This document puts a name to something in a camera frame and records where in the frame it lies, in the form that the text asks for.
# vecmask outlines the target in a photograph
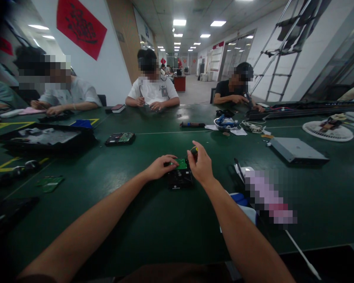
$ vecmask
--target green workbench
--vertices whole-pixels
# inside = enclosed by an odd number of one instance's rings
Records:
[[[34,209],[6,236],[16,272],[20,272],[68,225],[99,200],[145,169],[157,157],[186,156],[192,140],[200,142],[212,159],[214,176],[229,192],[244,192],[234,173],[236,157],[241,166],[268,171],[280,195],[297,211],[298,223],[288,230],[302,250],[354,243],[354,138],[346,143],[322,140],[305,133],[301,126],[323,117],[270,120],[265,124],[277,137],[300,138],[330,158],[323,167],[291,166],[259,134],[224,136],[219,131],[180,128],[184,122],[213,124],[214,105],[181,105],[162,113],[126,108],[120,114],[103,109],[82,112],[76,119],[96,119],[93,126],[99,143],[77,156],[10,155],[0,145],[1,169],[22,165],[30,159],[45,160],[36,175],[0,189],[0,200],[40,197]],[[245,108],[235,119],[242,120]],[[0,134],[37,121],[39,115],[6,119]],[[106,147],[115,132],[134,132],[132,145]],[[35,183],[44,176],[65,176],[50,194]],[[270,224],[266,213],[258,222],[260,231],[280,254],[296,249],[281,227]],[[195,181],[191,189],[171,191],[166,178],[146,185],[129,206],[118,225],[76,276],[94,279],[125,275],[144,264],[166,262],[216,263],[229,260],[212,205]]]

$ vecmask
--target pink object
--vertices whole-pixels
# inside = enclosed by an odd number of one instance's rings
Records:
[[[19,115],[29,115],[29,114],[37,114],[37,113],[45,113],[45,112],[46,112],[45,109],[37,110],[37,109],[31,108],[31,107],[27,107]]]

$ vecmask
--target red banner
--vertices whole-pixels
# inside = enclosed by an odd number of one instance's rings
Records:
[[[12,44],[2,37],[0,37],[0,50],[13,56]]]
[[[79,0],[59,0],[56,27],[97,60],[107,28]]]

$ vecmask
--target white shirt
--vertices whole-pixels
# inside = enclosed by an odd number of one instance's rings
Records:
[[[67,89],[50,89],[45,90],[44,94],[39,98],[40,101],[50,103],[52,106],[93,102],[99,107],[102,106],[97,96],[95,88],[86,80],[76,77],[71,83],[71,92]]]
[[[145,103],[151,104],[178,97],[178,94],[172,81],[165,76],[160,76],[160,79],[155,82],[151,82],[146,77],[139,77],[128,96],[133,99],[143,96]]]

